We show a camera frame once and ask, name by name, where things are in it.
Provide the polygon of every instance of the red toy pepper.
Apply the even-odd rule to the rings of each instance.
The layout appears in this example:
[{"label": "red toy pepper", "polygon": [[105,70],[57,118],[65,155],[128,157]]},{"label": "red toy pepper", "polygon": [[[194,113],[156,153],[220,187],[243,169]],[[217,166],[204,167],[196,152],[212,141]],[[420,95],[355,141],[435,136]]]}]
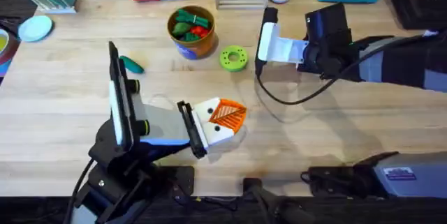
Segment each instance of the red toy pepper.
[{"label": "red toy pepper", "polygon": [[197,36],[200,36],[201,38],[204,38],[210,32],[209,30],[199,25],[192,27],[189,31]]}]

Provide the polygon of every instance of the green toy pepper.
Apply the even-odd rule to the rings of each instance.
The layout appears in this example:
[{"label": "green toy pepper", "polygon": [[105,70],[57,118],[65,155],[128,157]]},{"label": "green toy pepper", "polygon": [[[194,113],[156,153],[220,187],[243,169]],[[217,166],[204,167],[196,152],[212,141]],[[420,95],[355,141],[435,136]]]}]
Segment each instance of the green toy pepper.
[{"label": "green toy pepper", "polygon": [[183,36],[186,32],[191,29],[192,25],[186,22],[178,22],[173,29],[174,36]]}]

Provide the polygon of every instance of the green vegetable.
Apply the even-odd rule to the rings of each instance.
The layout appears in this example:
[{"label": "green vegetable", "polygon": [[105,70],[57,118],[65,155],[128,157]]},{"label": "green vegetable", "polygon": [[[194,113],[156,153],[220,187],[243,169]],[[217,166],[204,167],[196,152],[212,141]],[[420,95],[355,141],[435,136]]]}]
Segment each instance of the green vegetable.
[{"label": "green vegetable", "polygon": [[179,9],[178,13],[179,13],[179,15],[175,18],[175,20],[177,22],[190,22],[195,25],[200,25],[200,26],[208,29],[209,22],[207,19],[205,19],[203,17],[199,17],[197,15],[193,15],[183,9]]},{"label": "green vegetable", "polygon": [[191,29],[192,25],[187,24],[186,22],[178,22],[173,29],[174,36],[183,36],[186,32]]},{"label": "green vegetable", "polygon": [[145,72],[145,69],[139,66],[134,60],[126,57],[126,56],[120,56],[120,59],[124,62],[124,67],[126,67],[128,70],[130,70],[133,73],[141,74]]},{"label": "green vegetable", "polygon": [[192,41],[199,40],[199,39],[200,39],[200,36],[197,36],[196,34],[194,34],[192,32],[188,32],[180,40],[183,40],[185,42],[192,42]]}]

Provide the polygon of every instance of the orange and white object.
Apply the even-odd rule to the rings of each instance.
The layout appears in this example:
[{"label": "orange and white object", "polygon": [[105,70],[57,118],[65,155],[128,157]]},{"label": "orange and white object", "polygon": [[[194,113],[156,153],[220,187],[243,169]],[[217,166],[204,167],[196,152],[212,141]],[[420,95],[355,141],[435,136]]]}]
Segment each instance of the orange and white object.
[{"label": "orange and white object", "polygon": [[247,109],[245,106],[223,98],[212,98],[194,105],[193,118],[202,140],[203,147],[231,139],[244,123]]}]

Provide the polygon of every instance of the orange object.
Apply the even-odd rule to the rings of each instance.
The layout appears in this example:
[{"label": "orange object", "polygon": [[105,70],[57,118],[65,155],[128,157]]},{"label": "orange object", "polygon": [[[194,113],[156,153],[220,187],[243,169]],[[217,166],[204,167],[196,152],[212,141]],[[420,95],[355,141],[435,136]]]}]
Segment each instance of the orange object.
[{"label": "orange object", "polygon": [[221,99],[217,109],[211,115],[210,122],[239,131],[244,123],[247,109],[245,106],[228,99]]},{"label": "orange object", "polygon": [[168,19],[168,33],[171,39],[174,41],[175,46],[179,50],[180,54],[187,59],[202,59],[211,52],[214,46],[217,44],[216,33],[214,32],[215,24],[214,17],[211,12],[205,8],[199,6],[186,6],[181,9],[188,11],[191,14],[195,14],[199,17],[207,19],[210,23],[210,32],[203,38],[195,40],[193,42],[185,42],[176,39],[172,34],[174,26],[177,24],[175,18],[178,16],[178,12],[175,11]]}]

